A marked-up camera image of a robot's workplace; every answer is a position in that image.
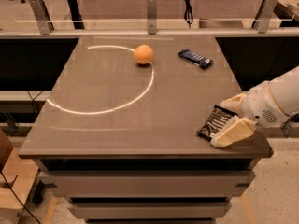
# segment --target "black chip bag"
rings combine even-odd
[[[223,128],[227,121],[235,115],[237,114],[230,110],[214,105],[213,112],[208,117],[205,125],[197,131],[197,134],[210,141],[212,137]]]

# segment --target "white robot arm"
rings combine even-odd
[[[238,116],[212,138],[215,147],[225,147],[253,135],[255,126],[280,126],[299,113],[299,66],[221,102],[220,106]]]

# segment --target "metal post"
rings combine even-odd
[[[268,31],[270,19],[277,2],[278,0],[264,0],[261,14],[254,24],[254,28],[258,30],[259,33],[266,33]]]
[[[39,32],[42,35],[48,35],[54,30],[54,27],[50,22],[50,16],[44,2],[42,0],[29,0],[29,3],[35,14]]]
[[[148,0],[148,33],[157,32],[157,0]]]

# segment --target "gray tabletop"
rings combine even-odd
[[[134,49],[150,45],[152,65]],[[214,61],[203,70],[183,49]],[[196,135],[214,105],[241,92],[213,35],[83,36],[21,147],[21,157],[269,157],[257,132],[226,149]]]

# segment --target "black packet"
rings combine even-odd
[[[213,112],[208,117],[205,125],[197,131],[197,135],[210,141],[223,128],[227,121],[235,115],[237,114],[233,111],[214,105]]]

